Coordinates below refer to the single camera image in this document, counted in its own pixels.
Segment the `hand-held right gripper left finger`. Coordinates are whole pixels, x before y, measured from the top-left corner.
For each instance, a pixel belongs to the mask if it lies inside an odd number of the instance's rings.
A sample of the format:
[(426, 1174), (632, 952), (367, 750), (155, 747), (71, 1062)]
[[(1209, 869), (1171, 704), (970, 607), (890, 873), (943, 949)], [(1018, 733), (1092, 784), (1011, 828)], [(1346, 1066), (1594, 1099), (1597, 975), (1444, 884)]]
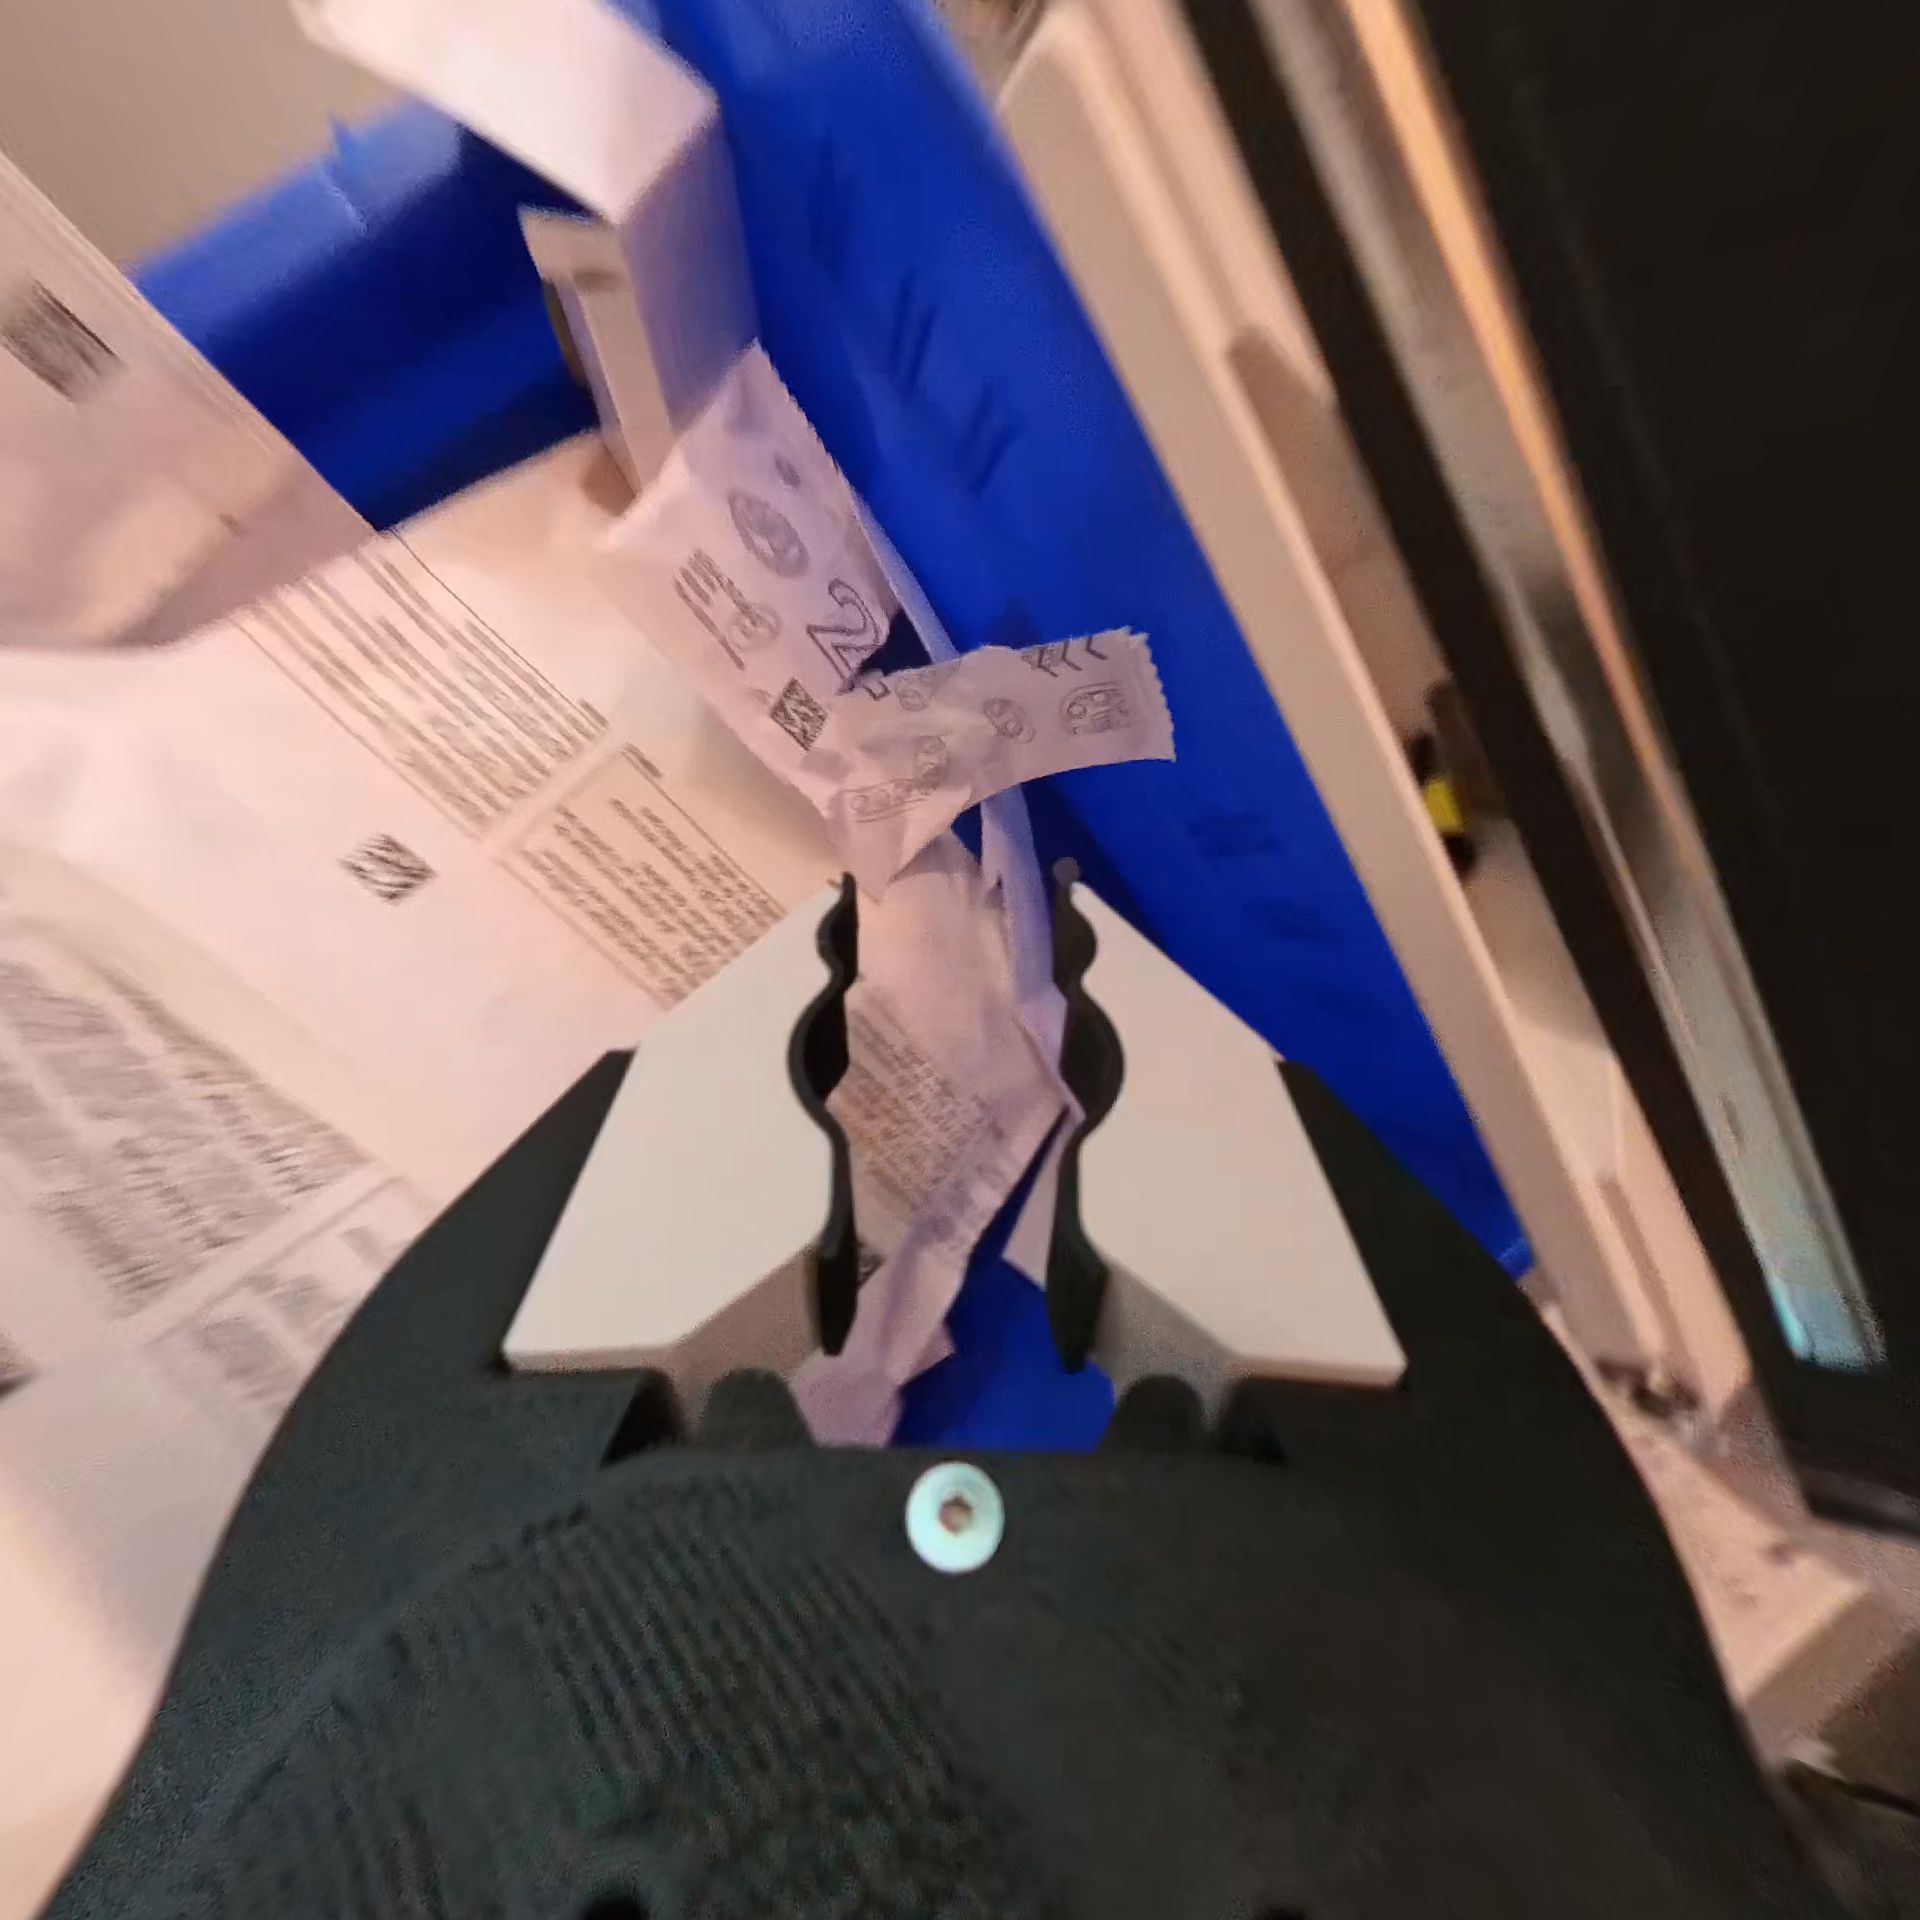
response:
[(791, 1375), (855, 1322), (849, 1075), (858, 894), (842, 876), (663, 1016), (504, 1335), (520, 1373)]

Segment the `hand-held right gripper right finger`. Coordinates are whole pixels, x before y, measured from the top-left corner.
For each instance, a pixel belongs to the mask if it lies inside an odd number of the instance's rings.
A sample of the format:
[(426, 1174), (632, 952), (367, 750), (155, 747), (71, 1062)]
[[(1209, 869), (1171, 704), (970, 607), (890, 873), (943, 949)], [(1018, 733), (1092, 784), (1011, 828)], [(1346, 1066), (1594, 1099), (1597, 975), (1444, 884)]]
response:
[(1054, 983), (1074, 1119), (1043, 1302), (1110, 1383), (1400, 1383), (1405, 1349), (1284, 1059), (1062, 859)]

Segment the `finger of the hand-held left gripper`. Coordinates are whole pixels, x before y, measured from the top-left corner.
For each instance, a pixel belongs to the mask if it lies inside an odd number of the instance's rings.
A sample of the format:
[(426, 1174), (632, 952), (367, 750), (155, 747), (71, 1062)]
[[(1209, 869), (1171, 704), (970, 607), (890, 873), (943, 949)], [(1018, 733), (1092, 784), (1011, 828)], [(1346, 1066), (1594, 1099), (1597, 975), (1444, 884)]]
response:
[(612, 211), (520, 207), (562, 364), (628, 493), (645, 493), (758, 321), (716, 113), (672, 134)]
[(708, 86), (598, 3), (297, 3), (322, 49), (449, 113), (601, 218), (719, 130)]

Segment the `small torn paper lego bag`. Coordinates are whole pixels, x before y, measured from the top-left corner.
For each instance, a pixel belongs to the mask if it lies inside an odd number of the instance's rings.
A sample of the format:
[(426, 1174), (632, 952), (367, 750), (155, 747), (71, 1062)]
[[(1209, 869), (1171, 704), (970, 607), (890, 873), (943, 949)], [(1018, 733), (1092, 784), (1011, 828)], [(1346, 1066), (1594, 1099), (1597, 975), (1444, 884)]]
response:
[(876, 669), (886, 618), (912, 606), (758, 344), (601, 554), (612, 600), (813, 808), (855, 880), (831, 1112), (879, 1262), (797, 1394), (819, 1436), (882, 1441), (902, 1384), (948, 1356), (974, 1249), (1071, 1103), (1021, 790), (1168, 760), (1164, 685), (1133, 629)]

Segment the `blue storage bin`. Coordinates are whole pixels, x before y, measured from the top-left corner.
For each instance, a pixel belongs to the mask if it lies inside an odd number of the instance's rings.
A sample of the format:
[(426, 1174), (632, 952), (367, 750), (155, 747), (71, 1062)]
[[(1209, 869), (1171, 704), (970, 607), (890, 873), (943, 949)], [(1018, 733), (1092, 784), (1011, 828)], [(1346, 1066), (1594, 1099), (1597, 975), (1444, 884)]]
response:
[[(930, 4), (615, 9), (713, 85), (772, 362), (948, 631), (1151, 638), (1177, 760), (1043, 781), (1043, 854), (1321, 1075), (1520, 1282), (1471, 1104)], [(393, 108), (131, 278), (386, 530), (588, 422), (508, 238), (549, 197)]]

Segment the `heap of white paper bags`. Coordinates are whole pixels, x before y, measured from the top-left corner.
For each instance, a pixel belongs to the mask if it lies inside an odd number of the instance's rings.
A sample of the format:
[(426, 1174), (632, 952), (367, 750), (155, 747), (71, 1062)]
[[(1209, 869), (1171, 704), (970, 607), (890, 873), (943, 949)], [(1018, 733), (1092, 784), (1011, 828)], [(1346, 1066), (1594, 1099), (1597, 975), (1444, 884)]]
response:
[(836, 873), (588, 574), (577, 435), (160, 646), (49, 647), (312, 501), (5, 162), (5, 1480), (213, 1531), (381, 1264)]

